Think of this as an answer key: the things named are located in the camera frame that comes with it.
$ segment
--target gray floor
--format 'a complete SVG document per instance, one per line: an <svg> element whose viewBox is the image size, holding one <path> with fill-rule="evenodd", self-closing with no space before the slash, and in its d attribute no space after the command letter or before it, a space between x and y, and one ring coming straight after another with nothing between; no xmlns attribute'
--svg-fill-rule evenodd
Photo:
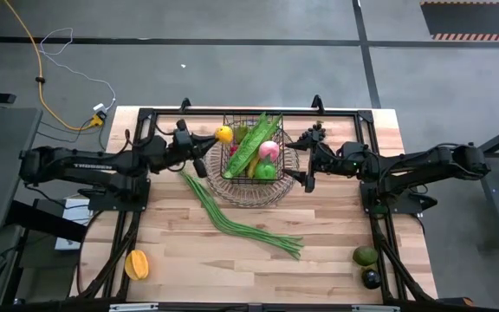
<svg viewBox="0 0 499 312"><path fill-rule="evenodd" d="M361 5L369 40L430 40L418 1ZM16 6L35 36L73 27L76 36L357 39L350 0L23 0ZM0 5L0 36L22 35ZM371 55L380 103L397 110L406 151L443 141L483 143L499 133L499 49L371 49ZM108 80L119 105L175 105L188 96L194 105L305 107L321 94L329 107L371 107L359 48L72 45L58 60ZM46 100L70 123L80 125L91 107L110 101L105 86L45 60L44 66ZM0 92L16 94L16 107L39 107L36 72L28 44L0 43ZM48 114L43 119L57 125ZM63 137L44 126L41 131ZM35 145L98 150L96 135L75 144L38 137ZM63 182L43 189L55 198L76 192ZM468 296L499 308L499 251L477 248L499 237L480 183L448 180L430 190L439 204L425 213L424 225L439 296ZM17 197L31 201L36 194L19 190ZM29 274L23 293L33 300L65 296L57 285L64 270L44 270Z"/></svg>

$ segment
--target wooden tabletop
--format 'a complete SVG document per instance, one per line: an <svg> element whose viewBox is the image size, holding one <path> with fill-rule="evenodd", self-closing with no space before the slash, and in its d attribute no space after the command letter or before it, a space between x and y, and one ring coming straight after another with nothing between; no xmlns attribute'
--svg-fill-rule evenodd
<svg viewBox="0 0 499 312"><path fill-rule="evenodd" d="M125 129L131 133L139 107L118 107L107 145L117 152L124 145ZM373 110L380 153L404 151L394 110ZM184 118L190 131L210 134L222 125L223 116L161 116L159 126L171 131ZM321 117L326 142L334 149L355 141L353 122L344 117ZM293 140L316 122L315 117L284 117L284 130ZM300 153L301 170L308 156ZM192 172L191 164L186 168ZM261 242L230 237L217 231L204 208L177 173L152 174L152 189L142 214L136 249L150 263L149 277L131 282L129 301L152 302L281 302L281 303L380 303L380 290L366 289L361 267L352 262L353 250L373 245L371 228L363 213L357 179L316 176L314 192L295 184L275 205L260 209L236 208L216 196L232 221L259 226L276 234L302 236L301 260ZM117 212L104 212L87 234L81 254L83 288L109 257ZM423 232L418 221L394 216L400 257L417 282L431 296L436 289ZM388 266L395 295L393 270ZM120 282L122 262L115 277Z"/></svg>

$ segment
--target hazard stripe mat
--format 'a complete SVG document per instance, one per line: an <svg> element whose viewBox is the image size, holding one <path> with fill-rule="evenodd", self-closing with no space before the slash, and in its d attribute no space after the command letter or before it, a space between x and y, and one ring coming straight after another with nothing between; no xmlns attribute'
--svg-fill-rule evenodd
<svg viewBox="0 0 499 312"><path fill-rule="evenodd" d="M431 37L438 41L499 41L499 2L421 3Z"/></svg>

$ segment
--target orange cable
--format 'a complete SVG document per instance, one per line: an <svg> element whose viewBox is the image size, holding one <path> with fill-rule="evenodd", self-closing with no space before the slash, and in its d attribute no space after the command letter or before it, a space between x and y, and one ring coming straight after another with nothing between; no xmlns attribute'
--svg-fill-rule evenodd
<svg viewBox="0 0 499 312"><path fill-rule="evenodd" d="M39 68L38 76L40 78L43 78L42 58L40 57L40 52L38 51L38 47L36 46L36 42L34 41L34 37L32 36L32 34L30 34L30 31L28 30L28 27L26 27L26 25L24 24L22 18L18 15L18 13L16 13L15 9L13 8L12 5L10 5L9 1L8 0L3 0L3 1L5 2L5 4L7 4L7 7L9 7L9 10L16 17L16 20L21 24L21 26L23 26L24 31L26 32L26 34L28 35L28 37L30 39L30 42L32 42L32 47L34 48L34 52L36 52L36 57L38 59L38 68ZM53 117L55 117L55 119L57 119L59 122L61 122L61 124L63 126L65 126L67 129L74 130L74 131L83 131L83 130L88 130L91 127L94 127L93 124L90 124L90 125L85 126L85 127L72 127L69 124L67 124L65 121L63 121L61 118L59 118L59 116L57 116L57 114L55 114L51 110L51 108L49 108L48 104L46 104L45 100L43 99L43 89L42 89L42 83L40 81L38 82L38 94L40 96L40 102L45 107L45 109L47 109L48 112Z"/></svg>

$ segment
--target white cable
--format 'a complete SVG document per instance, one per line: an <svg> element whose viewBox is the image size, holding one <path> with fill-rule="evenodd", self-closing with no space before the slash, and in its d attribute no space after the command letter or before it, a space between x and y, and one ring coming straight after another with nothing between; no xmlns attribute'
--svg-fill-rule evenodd
<svg viewBox="0 0 499 312"><path fill-rule="evenodd" d="M59 32L59 31L63 31L63 30L70 30L70 39L68 40L67 43L65 43L64 46L62 46L61 50L59 50L59 52L56 52L56 53L49 53L49 52L46 52L45 51L45 48L43 47L43 43L46 41L46 39L48 39L49 37L51 37L51 35L53 35L54 33L56 32ZM67 46L72 43L73 41L73 29L70 28L70 27L67 27L67 28L64 28L64 29L57 29L57 30L53 30L52 32L50 32L47 36L45 36L45 38L43 38L43 40L40 42L40 49L39 49L39 52L41 54L43 54L45 57L47 57L50 61L52 61L57 67L60 67L60 68L66 68L69 72L73 73L73 74L77 74L77 75L81 75L83 76L84 78L88 79L89 81L94 81L94 82L99 82L99 83L104 83L106 84L108 87L109 87L109 90L111 90L111 92L113 93L113 99L111 100L111 104L108 106L108 107L105 107L105 110L108 111L109 109L111 109L111 107L113 107L114 103L117 101L116 97L117 97L117 94L114 92L113 90L113 87L111 87L111 84L109 84L109 82L107 81L103 81L103 80L99 80L99 79L94 79L94 78L90 78L88 77L86 74L83 74L81 72L78 72L78 71L75 71L73 69L71 69L69 66L67 65L62 65L58 62L56 62L50 55L59 55L61 54L66 48Z"/></svg>

